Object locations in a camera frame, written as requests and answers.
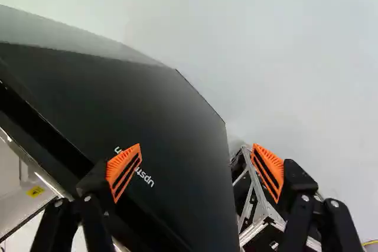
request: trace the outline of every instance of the yellow cable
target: yellow cable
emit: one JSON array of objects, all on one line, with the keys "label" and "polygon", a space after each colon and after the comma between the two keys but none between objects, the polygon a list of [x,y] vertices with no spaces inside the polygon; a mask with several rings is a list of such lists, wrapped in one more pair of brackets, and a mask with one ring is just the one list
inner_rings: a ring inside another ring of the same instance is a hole
[{"label": "yellow cable", "polygon": [[370,244],[374,244],[374,243],[378,243],[378,240],[371,240],[371,241],[365,242],[365,243],[362,244],[362,246],[366,246],[366,245],[370,245]]}]

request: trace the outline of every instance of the white surface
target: white surface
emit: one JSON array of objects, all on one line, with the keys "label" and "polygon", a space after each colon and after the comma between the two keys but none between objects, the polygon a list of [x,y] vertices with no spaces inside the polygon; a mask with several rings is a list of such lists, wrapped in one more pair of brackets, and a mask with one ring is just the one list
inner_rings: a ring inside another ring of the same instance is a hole
[{"label": "white surface", "polygon": [[0,0],[176,67],[231,143],[298,161],[345,200],[362,240],[378,219],[378,0]]},{"label": "white surface", "polygon": [[0,140],[0,202],[11,192],[19,189],[18,165],[17,155]]}]

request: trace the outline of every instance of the orange gripper pad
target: orange gripper pad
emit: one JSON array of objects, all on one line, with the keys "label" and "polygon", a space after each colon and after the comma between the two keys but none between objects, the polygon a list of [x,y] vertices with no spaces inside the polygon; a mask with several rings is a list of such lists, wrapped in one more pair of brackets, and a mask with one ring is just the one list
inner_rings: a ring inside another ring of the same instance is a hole
[{"label": "orange gripper pad", "polygon": [[271,193],[274,201],[278,203],[284,185],[284,160],[258,144],[253,144],[250,158],[265,187]]},{"label": "orange gripper pad", "polygon": [[109,160],[106,165],[106,180],[110,185],[114,203],[128,186],[135,169],[142,162],[141,147],[135,144],[130,148],[123,150],[114,158]]}]

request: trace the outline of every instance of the white wall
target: white wall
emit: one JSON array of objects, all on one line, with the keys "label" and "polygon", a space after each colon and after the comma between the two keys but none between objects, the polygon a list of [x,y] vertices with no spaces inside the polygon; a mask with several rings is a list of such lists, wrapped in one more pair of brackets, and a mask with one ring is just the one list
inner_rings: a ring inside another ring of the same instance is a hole
[{"label": "white wall", "polygon": [[377,237],[378,0],[0,0],[185,75],[230,137],[298,161]]}]

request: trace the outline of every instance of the yellow warning label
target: yellow warning label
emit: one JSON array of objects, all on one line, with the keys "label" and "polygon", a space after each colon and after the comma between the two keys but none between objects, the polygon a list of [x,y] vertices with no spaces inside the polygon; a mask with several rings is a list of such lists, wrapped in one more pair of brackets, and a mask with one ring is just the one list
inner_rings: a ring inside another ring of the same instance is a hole
[{"label": "yellow warning label", "polygon": [[29,191],[27,191],[26,194],[28,194],[30,197],[35,198],[36,196],[42,194],[43,191],[45,191],[45,189],[43,189],[39,186],[35,186],[35,187],[31,188]]}]

